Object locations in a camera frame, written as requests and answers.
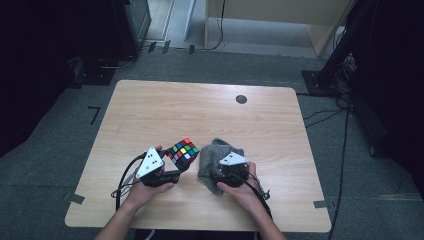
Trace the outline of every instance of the finger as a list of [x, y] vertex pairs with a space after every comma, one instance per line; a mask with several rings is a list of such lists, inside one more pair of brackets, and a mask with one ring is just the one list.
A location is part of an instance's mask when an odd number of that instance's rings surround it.
[[223, 182], [218, 182], [216, 183], [216, 186], [219, 187], [219, 189], [221, 189], [222, 191], [231, 194], [233, 192], [233, 188], [228, 186], [227, 184], [223, 183]]
[[173, 183], [165, 183], [162, 186], [159, 187], [159, 190], [161, 193], [164, 193], [166, 191], [168, 191], [169, 189], [173, 188], [174, 184]]
[[247, 162], [247, 169], [249, 171], [249, 173], [251, 173], [255, 178], [256, 177], [256, 164], [254, 162]]

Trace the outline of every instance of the wire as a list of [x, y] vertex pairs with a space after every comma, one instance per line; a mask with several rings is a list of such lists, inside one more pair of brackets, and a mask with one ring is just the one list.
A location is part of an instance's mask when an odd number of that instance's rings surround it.
[[334, 227], [336, 225], [337, 216], [339, 215], [340, 201], [342, 199], [348, 120], [349, 120], [349, 111], [346, 111], [345, 129], [344, 129], [344, 137], [343, 137], [342, 161], [340, 163], [339, 194], [337, 196], [337, 204], [336, 204], [336, 209], [335, 209], [336, 212], [334, 213], [333, 221], [331, 223], [331, 229], [330, 229], [330, 232], [328, 234], [328, 240], [330, 240], [333, 237]]
[[396, 189], [396, 191], [395, 191], [394, 195], [396, 195], [396, 194], [398, 194], [398, 193], [400, 192], [400, 189], [401, 189], [401, 187], [402, 187], [402, 183], [403, 183], [403, 175], [402, 175], [402, 173], [400, 173], [400, 181], [399, 181], [399, 185], [398, 185], [398, 187], [397, 187], [397, 189]]
[[321, 98], [330, 97], [330, 98], [334, 98], [334, 95], [329, 95], [329, 94], [326, 94], [326, 95], [314, 95], [314, 94], [309, 94], [309, 93], [296, 93], [296, 96], [321, 97]]
[[313, 114], [311, 114], [309, 117], [305, 117], [305, 118], [303, 118], [303, 120], [307, 120], [307, 119], [309, 119], [309, 118], [313, 117], [315, 114], [325, 113], [325, 112], [338, 112], [338, 111], [340, 111], [340, 109], [337, 109], [337, 110], [322, 110], [322, 111], [314, 112], [314, 113], [313, 113]]
[[155, 233], [156, 233], [156, 230], [155, 229], [152, 229], [152, 231], [150, 232], [149, 236], [147, 236], [145, 240], [152, 239], [152, 237], [153, 237], [153, 235], [155, 235]]
[[340, 36], [344, 36], [345, 34], [346, 34], [346, 28], [343, 29], [343, 31], [341, 33], [339, 33], [339, 35], [337, 36], [337, 39], [336, 39], [337, 33], [334, 33], [334, 35], [333, 35], [333, 51], [336, 48], [336, 46], [339, 45]]
[[110, 196], [113, 197], [113, 198], [117, 198], [118, 192], [119, 192], [119, 196], [122, 197], [129, 192], [130, 186], [137, 184], [139, 182], [141, 182], [141, 180], [138, 180], [137, 182], [133, 182], [133, 183], [124, 184], [124, 185], [120, 186], [118, 189], [116, 189], [115, 191], [113, 191], [110, 194]]
[[326, 118], [324, 118], [324, 119], [321, 119], [321, 120], [319, 120], [319, 121], [316, 121], [316, 122], [314, 122], [314, 123], [311, 123], [311, 124], [309, 124], [309, 125], [306, 125], [306, 126], [305, 126], [305, 128], [308, 128], [308, 127], [313, 126], [313, 125], [315, 125], [315, 124], [317, 124], [317, 123], [320, 123], [320, 122], [324, 122], [325, 120], [327, 120], [327, 119], [329, 119], [329, 118], [331, 118], [331, 117], [333, 117], [333, 116], [335, 116], [335, 115], [337, 115], [337, 114], [339, 114], [339, 113], [341, 113], [341, 112], [343, 112], [343, 111], [345, 111], [345, 109], [339, 110], [338, 112], [333, 113], [333, 114], [331, 114], [330, 116], [328, 116], [328, 117], [326, 117]]
[[250, 176], [252, 176], [252, 178], [255, 180], [256, 185], [258, 186], [259, 190], [261, 190], [261, 195], [262, 195], [262, 197], [263, 197], [265, 200], [270, 199], [270, 198], [271, 198], [271, 195], [269, 194], [269, 191], [270, 191], [270, 190], [268, 190], [268, 192], [265, 192], [265, 191], [264, 191], [264, 189], [263, 189], [263, 187], [262, 187], [262, 185], [261, 185], [261, 182], [259, 181], [259, 179], [258, 179], [258, 178], [256, 178], [256, 177], [255, 177], [253, 174], [251, 174], [250, 172], [247, 172], [247, 173], [249, 173], [249, 175], [250, 175]]
[[258, 192], [258, 190], [256, 190], [256, 188], [254, 188], [250, 183], [248, 183], [246, 180], [244, 180], [243, 178], [237, 176], [234, 173], [230, 173], [231, 176], [236, 177], [237, 179], [239, 179], [240, 181], [242, 181], [244, 184], [246, 184], [250, 189], [252, 189], [253, 193], [255, 193], [256, 197], [258, 197], [259, 201], [262, 203], [262, 205], [265, 208], [265, 211], [268, 213], [268, 215], [271, 217], [272, 219], [272, 214], [271, 214], [271, 209], [269, 208], [268, 204], [265, 202], [265, 199], [263, 198], [263, 196]]
[[115, 194], [115, 196], [116, 196], [116, 202], [115, 202], [115, 209], [116, 209], [116, 211], [118, 211], [119, 207], [121, 207], [121, 194], [122, 194], [121, 193], [121, 189], [122, 189], [122, 185], [124, 183], [125, 176], [127, 175], [128, 171], [130, 170], [130, 168], [132, 167], [132, 165], [136, 161], [138, 161], [140, 159], [144, 159], [145, 157], [146, 157], [146, 153], [143, 153], [140, 156], [134, 158], [134, 160], [132, 160], [130, 162], [130, 164], [128, 164], [127, 168], [124, 171], [124, 174], [122, 174], [121, 180], [119, 181], [118, 189], [116, 190], [116, 194]]
[[222, 2], [221, 24], [219, 24], [218, 18], [216, 19], [217, 20], [217, 23], [218, 23], [218, 28], [219, 28], [219, 30], [221, 32], [221, 37], [219, 38], [218, 43], [215, 45], [215, 47], [209, 48], [209, 49], [203, 49], [203, 50], [206, 50], [206, 51], [215, 50], [215, 49], [217, 49], [223, 43], [223, 41], [224, 41], [224, 30], [222, 28], [222, 23], [223, 23], [223, 20], [224, 20], [224, 11], [225, 11], [225, 0]]
[[369, 48], [371, 46], [372, 29], [374, 28], [375, 15], [377, 13], [377, 8], [378, 8], [379, 4], [380, 4], [380, 0], [378, 0], [377, 3], [375, 4], [374, 13], [372, 15], [372, 21], [371, 21], [370, 34], [369, 34], [369, 38], [368, 38], [368, 47], [367, 48]]
[[106, 69], [120, 69], [120, 68], [126, 68], [126, 67], [128, 67], [129, 65], [131, 65], [131, 63], [133, 63], [133, 62], [134, 62], [135, 56], [130, 56], [130, 57], [131, 57], [131, 61], [130, 61], [129, 63], [125, 64], [125, 65], [122, 65], [122, 66], [116, 66], [116, 67], [100, 66], [100, 68], [106, 68]]

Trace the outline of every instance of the colorful cube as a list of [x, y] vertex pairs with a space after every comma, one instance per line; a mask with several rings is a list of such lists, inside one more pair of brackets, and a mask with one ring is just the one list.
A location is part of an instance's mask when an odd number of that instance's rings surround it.
[[168, 157], [179, 170], [184, 172], [196, 159], [197, 154], [199, 154], [199, 149], [194, 146], [190, 139], [186, 138], [169, 149]]

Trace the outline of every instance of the table leg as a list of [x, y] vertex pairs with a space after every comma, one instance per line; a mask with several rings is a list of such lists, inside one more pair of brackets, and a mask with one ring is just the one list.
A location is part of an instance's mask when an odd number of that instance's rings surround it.
[[190, 7], [188, 9], [186, 28], [184, 32], [184, 41], [187, 40], [188, 30], [190, 28], [191, 17], [193, 16], [194, 7], [196, 6], [196, 0], [191, 0]]
[[206, 11], [205, 11], [205, 49], [208, 49], [208, 34], [209, 34], [209, 0], [206, 0]]

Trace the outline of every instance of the black tape mark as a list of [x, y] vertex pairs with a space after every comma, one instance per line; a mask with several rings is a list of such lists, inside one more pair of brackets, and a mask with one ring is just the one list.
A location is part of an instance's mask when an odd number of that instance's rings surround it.
[[168, 53], [170, 44], [171, 44], [171, 40], [168, 40], [165, 42], [165, 46], [163, 46], [162, 54]]
[[328, 207], [328, 204], [325, 200], [322, 201], [314, 201], [315, 208], [326, 208]]
[[149, 51], [148, 51], [148, 53], [153, 52], [153, 51], [155, 50], [155, 47], [156, 47], [156, 42], [152, 42], [152, 43], [150, 44], [150, 46], [149, 46]]
[[194, 45], [190, 45], [190, 50], [188, 51], [188, 54], [193, 54], [194, 53]]
[[93, 120], [91, 120], [90, 125], [93, 125], [94, 121], [96, 121], [97, 115], [99, 115], [100, 107], [92, 107], [88, 106], [89, 109], [97, 109], [96, 114], [94, 114]]
[[65, 199], [66, 201], [71, 201], [71, 202], [74, 202], [74, 203], [83, 204], [85, 197], [80, 196], [80, 195], [75, 194], [75, 193], [67, 192], [67, 193], [65, 193], [65, 196], [63, 196], [63, 199]]

